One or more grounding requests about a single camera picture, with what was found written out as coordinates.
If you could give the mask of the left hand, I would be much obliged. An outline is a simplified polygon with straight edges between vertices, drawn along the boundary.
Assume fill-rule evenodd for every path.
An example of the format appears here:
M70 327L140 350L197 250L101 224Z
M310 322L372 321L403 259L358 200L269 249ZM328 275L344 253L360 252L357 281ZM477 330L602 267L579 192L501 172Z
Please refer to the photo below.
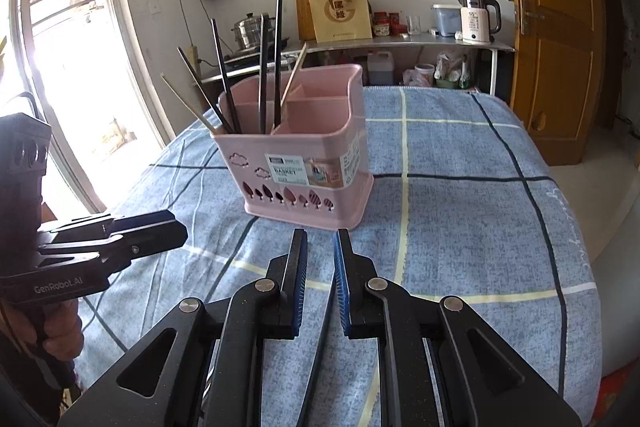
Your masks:
M81 354L85 337L82 333L77 299L55 305L46 313L43 328L46 333L43 349L49 355L67 362ZM27 351L28 345L37 342L34 325L21 310L6 300L1 300L1 332L17 350Z

